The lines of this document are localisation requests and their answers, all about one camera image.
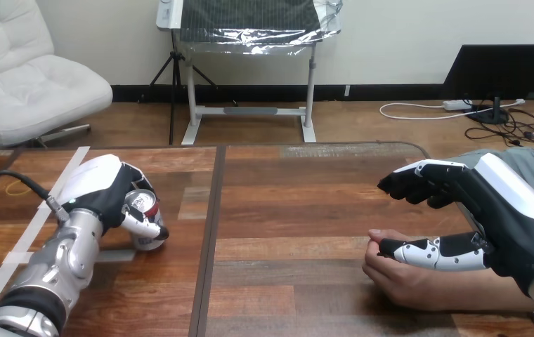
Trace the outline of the person's hand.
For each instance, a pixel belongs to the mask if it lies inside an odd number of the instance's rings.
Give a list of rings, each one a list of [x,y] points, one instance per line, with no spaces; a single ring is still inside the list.
[[[399,263],[379,256],[383,239],[410,241],[411,238],[395,230],[371,229],[363,262],[363,272],[396,305],[434,311],[438,309],[432,295],[430,270]]]

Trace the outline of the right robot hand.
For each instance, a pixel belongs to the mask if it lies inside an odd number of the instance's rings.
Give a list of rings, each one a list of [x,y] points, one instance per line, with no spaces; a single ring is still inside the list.
[[[490,268],[534,298],[534,189],[501,159],[486,154],[474,167],[425,159],[398,168],[378,184],[394,199],[426,201],[433,209],[457,202],[474,231],[432,240],[385,239],[379,252],[431,270]]]

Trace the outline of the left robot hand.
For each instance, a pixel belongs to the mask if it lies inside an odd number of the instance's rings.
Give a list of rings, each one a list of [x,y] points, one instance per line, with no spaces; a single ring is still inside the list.
[[[103,233],[123,227],[133,240],[163,242],[169,231],[157,212],[152,217],[138,210],[127,197],[135,191],[155,189],[139,168],[106,154],[78,166],[58,195],[58,203],[68,212],[86,209],[98,216]]]

